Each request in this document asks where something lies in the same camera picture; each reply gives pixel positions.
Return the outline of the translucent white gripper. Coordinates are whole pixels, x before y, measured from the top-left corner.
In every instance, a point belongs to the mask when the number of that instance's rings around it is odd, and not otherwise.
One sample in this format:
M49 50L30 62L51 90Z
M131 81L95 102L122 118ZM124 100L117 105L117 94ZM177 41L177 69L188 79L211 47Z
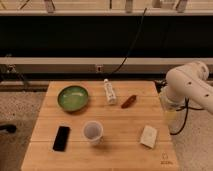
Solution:
M165 89L160 92L159 98L164 111L166 123L171 125L177 117L176 110L184 104L184 100L170 98Z

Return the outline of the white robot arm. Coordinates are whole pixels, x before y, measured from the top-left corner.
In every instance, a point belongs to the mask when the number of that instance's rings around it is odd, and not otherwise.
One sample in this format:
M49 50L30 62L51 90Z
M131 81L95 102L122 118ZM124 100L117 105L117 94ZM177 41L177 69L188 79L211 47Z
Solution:
M208 77L209 69L201 61L174 67L167 72L167 85L159 93L167 124L176 118L176 110L186 98L213 114L213 87L206 82Z

